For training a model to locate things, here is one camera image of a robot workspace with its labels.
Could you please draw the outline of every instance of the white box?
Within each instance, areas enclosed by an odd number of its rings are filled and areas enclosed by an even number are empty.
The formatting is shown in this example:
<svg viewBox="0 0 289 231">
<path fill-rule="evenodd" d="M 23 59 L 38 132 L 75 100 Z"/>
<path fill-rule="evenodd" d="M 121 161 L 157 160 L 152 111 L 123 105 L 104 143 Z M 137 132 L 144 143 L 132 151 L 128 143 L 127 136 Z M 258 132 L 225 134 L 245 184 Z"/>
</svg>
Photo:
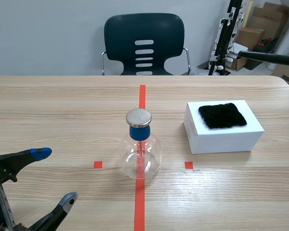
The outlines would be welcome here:
<svg viewBox="0 0 289 231">
<path fill-rule="evenodd" d="M 247 125 L 223 129 L 209 129 L 198 109 L 206 105 L 233 103 L 244 116 Z M 264 129 L 245 100 L 188 102 L 184 126 L 192 154 L 251 151 Z"/>
</svg>

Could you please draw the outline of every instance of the metal chair leg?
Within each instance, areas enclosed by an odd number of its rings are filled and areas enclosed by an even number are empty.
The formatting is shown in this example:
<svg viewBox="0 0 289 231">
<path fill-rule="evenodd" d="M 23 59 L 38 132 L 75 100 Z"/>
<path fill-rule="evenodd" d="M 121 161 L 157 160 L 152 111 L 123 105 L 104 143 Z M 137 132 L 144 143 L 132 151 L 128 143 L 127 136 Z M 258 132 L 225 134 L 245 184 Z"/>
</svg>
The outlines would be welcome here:
<svg viewBox="0 0 289 231">
<path fill-rule="evenodd" d="M 189 73 L 191 72 L 191 62 L 190 62 L 190 60 L 189 60 L 189 53 L 188 53 L 188 49 L 187 49 L 187 48 L 183 48 L 183 50 L 186 51 L 187 64 L 188 64 L 188 72 L 187 72 L 187 75 L 189 75 Z"/>
<path fill-rule="evenodd" d="M 106 52 L 102 53 L 102 76 L 105 75 L 105 71 L 104 71 L 104 54 L 106 54 Z"/>
</svg>

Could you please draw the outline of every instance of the cardboard box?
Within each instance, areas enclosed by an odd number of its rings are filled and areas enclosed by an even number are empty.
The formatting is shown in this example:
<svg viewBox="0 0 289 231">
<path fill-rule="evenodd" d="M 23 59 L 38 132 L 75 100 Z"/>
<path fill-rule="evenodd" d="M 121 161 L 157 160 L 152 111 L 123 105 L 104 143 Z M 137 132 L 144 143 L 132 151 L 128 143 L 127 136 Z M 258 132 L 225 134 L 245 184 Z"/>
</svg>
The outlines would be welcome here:
<svg viewBox="0 0 289 231">
<path fill-rule="evenodd" d="M 289 66 L 277 65 L 272 73 L 273 76 L 281 77 L 287 82 L 289 82 Z"/>
<path fill-rule="evenodd" d="M 239 70 L 242 67 L 244 67 L 247 59 L 238 57 L 238 54 L 240 51 L 247 51 L 247 50 L 248 50 L 247 47 L 242 46 L 235 42 L 227 56 L 228 58 L 232 58 L 233 61 L 232 62 L 226 61 L 225 65 L 227 66 L 227 68 L 234 71 L 234 70 Z"/>
<path fill-rule="evenodd" d="M 269 11 L 277 11 L 277 12 L 284 13 L 287 17 L 289 17 L 288 6 L 282 6 L 282 5 L 266 2 L 263 8 Z"/>
<path fill-rule="evenodd" d="M 244 27 L 240 30 L 236 42 L 252 51 L 254 46 L 261 42 L 263 34 L 264 30 L 262 29 Z"/>
<path fill-rule="evenodd" d="M 232 62 L 226 62 L 226 67 L 233 71 L 240 70 L 242 67 L 245 66 L 246 62 L 246 58 L 238 57 L 236 59 L 233 59 Z"/>
<path fill-rule="evenodd" d="M 263 39 L 279 37 L 288 17 L 277 11 L 255 7 L 248 27 L 263 29 Z"/>
<path fill-rule="evenodd" d="M 244 116 L 247 125 L 209 129 L 198 111 L 199 107 L 226 103 L 236 105 L 238 111 Z M 192 154 L 251 151 L 264 133 L 264 129 L 245 100 L 188 102 L 184 116 L 184 127 Z"/>
</svg>

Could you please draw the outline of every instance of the blue cap band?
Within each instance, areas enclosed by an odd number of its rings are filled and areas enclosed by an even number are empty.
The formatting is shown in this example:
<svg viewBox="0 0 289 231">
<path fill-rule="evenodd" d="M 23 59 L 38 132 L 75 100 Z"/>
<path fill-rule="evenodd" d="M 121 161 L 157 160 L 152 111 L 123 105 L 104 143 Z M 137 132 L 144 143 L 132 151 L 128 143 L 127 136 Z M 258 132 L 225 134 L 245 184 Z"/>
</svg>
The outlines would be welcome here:
<svg viewBox="0 0 289 231">
<path fill-rule="evenodd" d="M 150 126 L 144 128 L 133 128 L 130 127 L 130 137 L 136 141 L 144 141 L 149 138 L 151 134 Z"/>
</svg>

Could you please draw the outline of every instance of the red tape marker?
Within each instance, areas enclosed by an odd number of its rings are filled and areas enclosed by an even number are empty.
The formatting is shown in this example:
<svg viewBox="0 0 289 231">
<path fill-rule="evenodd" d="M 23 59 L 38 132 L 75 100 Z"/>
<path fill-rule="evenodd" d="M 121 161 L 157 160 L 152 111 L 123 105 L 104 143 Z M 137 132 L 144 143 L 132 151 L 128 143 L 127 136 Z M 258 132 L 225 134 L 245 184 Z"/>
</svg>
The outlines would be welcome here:
<svg viewBox="0 0 289 231">
<path fill-rule="evenodd" d="M 185 169 L 194 169 L 193 162 L 186 161 L 185 162 Z"/>
<path fill-rule="evenodd" d="M 145 85 L 140 85 L 139 108 L 145 109 Z M 135 213 L 134 231 L 145 231 L 145 142 L 142 143 L 140 155 L 140 143 L 137 145 L 137 174 L 135 188 Z"/>
<path fill-rule="evenodd" d="M 95 161 L 93 168 L 102 168 L 103 167 L 103 162 L 102 161 Z"/>
</svg>

